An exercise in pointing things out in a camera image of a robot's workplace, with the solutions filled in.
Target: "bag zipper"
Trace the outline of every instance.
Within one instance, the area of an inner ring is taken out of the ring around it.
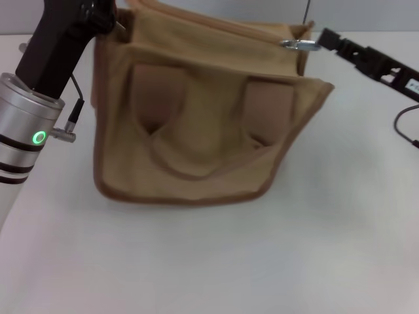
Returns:
[[[226,20],[219,20],[216,18],[211,18],[209,16],[203,16],[198,13],[190,12],[187,10],[179,9],[176,7],[171,7],[164,3],[158,2],[157,0],[128,0],[129,4],[133,7],[138,7],[143,5],[149,9],[167,14],[170,16],[175,16],[176,18],[188,20],[197,24],[208,26],[210,28],[215,28],[221,31],[227,31],[239,36],[248,37],[258,41],[264,41],[266,43],[277,44],[284,48],[293,49],[293,50],[302,50],[300,48],[290,48],[287,46],[289,42],[297,42],[296,40],[286,41],[281,36],[270,34],[259,29],[254,29],[252,27],[246,27],[239,23],[234,23]]]

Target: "zipper pull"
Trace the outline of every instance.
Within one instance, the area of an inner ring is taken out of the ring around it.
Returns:
[[[315,41],[282,41],[280,46],[291,49],[291,50],[300,50],[300,51],[318,51],[321,49],[321,46]]]

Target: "white tabletop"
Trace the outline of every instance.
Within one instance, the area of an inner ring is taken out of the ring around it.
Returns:
[[[419,69],[419,33],[345,33]],[[27,36],[0,37],[13,72]],[[92,45],[75,72],[90,96]],[[95,118],[49,139],[0,237],[4,314],[419,312],[419,151],[392,130],[414,105],[330,52],[307,75],[336,85],[270,192],[186,209],[126,205],[95,189]],[[77,99],[69,84],[63,127]],[[419,138],[419,112],[401,127]]]

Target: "tan canvas bag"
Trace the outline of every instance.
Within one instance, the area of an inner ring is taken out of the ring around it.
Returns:
[[[95,182],[138,203],[251,200],[333,86],[279,46],[312,25],[239,24],[130,0],[96,41]]]

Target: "white label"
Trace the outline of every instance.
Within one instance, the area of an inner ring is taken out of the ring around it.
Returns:
[[[411,90],[412,92],[415,92],[419,94],[419,82],[417,80],[414,80],[413,78],[407,83],[406,88],[408,90]]]

